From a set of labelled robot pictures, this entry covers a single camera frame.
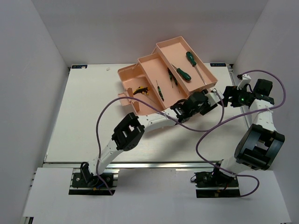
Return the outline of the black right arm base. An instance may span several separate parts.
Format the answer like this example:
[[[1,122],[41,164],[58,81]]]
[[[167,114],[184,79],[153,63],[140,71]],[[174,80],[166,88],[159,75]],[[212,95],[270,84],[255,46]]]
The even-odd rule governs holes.
[[[190,181],[195,183],[197,198],[233,198],[241,195],[237,178],[222,173],[218,168],[211,172],[196,172]]]

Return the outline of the large green-handled screwdriver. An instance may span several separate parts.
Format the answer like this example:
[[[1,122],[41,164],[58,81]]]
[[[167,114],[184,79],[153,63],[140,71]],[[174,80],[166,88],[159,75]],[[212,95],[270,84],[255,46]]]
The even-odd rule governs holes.
[[[180,68],[177,68],[176,66],[174,66],[173,64],[172,64],[172,66],[173,66],[173,68],[176,70],[176,72],[185,80],[185,81],[187,81],[187,82],[190,82],[191,81],[191,76],[188,74],[188,73],[186,73],[186,72],[184,72],[183,70],[181,70]]]

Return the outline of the pink plastic toolbox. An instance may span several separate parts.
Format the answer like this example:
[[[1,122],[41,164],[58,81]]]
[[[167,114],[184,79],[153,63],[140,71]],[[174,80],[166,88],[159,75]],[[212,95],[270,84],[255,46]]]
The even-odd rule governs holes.
[[[201,72],[206,85],[204,85],[197,71],[187,60],[187,51],[193,54],[197,68]],[[192,78],[191,81],[185,81],[176,72],[172,64],[188,73]],[[171,70],[172,77],[176,78],[180,93],[174,82],[172,88],[167,68]],[[148,115],[154,112],[151,108],[138,102],[140,99],[150,104],[151,102],[145,95],[140,93],[133,95],[133,92],[139,86],[149,88],[149,97],[158,104],[157,109],[162,111],[181,99],[187,99],[196,91],[212,89],[218,82],[217,78],[182,36],[158,42],[152,54],[138,58],[136,64],[119,69],[118,75],[125,89],[123,93],[118,95],[121,98],[120,103],[122,106],[132,107],[137,115]],[[158,94],[156,81],[158,81],[161,88],[164,101],[161,100]]]

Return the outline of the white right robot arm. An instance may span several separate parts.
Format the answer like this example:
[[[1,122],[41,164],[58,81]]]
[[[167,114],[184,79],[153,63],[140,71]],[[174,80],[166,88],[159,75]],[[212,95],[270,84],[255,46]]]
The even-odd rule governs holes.
[[[273,122],[274,99],[270,97],[273,87],[271,81],[258,79],[253,90],[247,91],[248,82],[241,81],[238,86],[228,86],[224,91],[225,104],[232,107],[248,106],[249,110],[265,111],[252,114],[252,124],[236,147],[232,157],[222,160],[221,169],[211,174],[211,181],[222,186],[228,175],[238,174],[245,170],[267,170],[273,163],[285,136],[278,133]]]

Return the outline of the yellow-black T-handle hex key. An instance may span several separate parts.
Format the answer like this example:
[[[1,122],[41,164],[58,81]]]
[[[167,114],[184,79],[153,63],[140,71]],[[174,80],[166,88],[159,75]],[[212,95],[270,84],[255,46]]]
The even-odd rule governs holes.
[[[142,94],[142,95],[145,95],[149,101],[151,102],[150,104],[152,106],[156,106],[156,108],[158,108],[158,104],[152,100],[150,97],[149,97],[149,88],[148,87],[142,87],[142,86],[139,86],[134,92],[133,92],[133,95],[136,95],[136,94]]]
[[[140,87],[138,87],[134,92],[133,92],[133,95],[136,95],[136,94],[142,94],[142,95],[145,95],[145,96],[148,96],[149,95],[149,93],[148,93],[148,91],[149,91],[149,88],[148,87],[142,87],[142,86],[140,86]]]

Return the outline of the small black-green precision screwdriver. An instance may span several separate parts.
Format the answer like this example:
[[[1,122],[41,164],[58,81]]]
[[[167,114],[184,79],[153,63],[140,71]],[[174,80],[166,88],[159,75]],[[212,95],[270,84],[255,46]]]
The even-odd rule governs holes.
[[[164,96],[163,96],[163,94],[162,94],[162,91],[161,91],[161,88],[160,88],[160,86],[159,86],[159,84],[158,84],[158,81],[156,81],[156,84],[157,84],[157,91],[158,91],[158,94],[159,94],[161,100],[164,101]]]

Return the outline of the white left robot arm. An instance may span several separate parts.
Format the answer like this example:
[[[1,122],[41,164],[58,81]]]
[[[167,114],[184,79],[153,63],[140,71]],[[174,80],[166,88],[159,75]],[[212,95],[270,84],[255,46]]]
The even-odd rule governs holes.
[[[188,99],[182,99],[169,108],[155,113],[137,116],[133,112],[127,114],[114,128],[114,132],[105,147],[99,147],[98,156],[89,162],[83,162],[80,174],[88,186],[98,183],[105,168],[121,153],[135,148],[142,136],[150,131],[167,126],[181,125],[192,116],[200,113],[204,115],[217,104],[223,104],[224,96],[216,89],[211,92],[203,90],[195,92]]]

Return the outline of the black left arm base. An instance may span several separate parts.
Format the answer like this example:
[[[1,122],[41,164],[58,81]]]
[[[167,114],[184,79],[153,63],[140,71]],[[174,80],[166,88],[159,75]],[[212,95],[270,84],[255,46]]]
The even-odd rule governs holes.
[[[89,170],[89,164],[83,162],[78,172],[72,174],[69,195],[112,196],[116,189],[114,173],[103,173],[101,179]]]

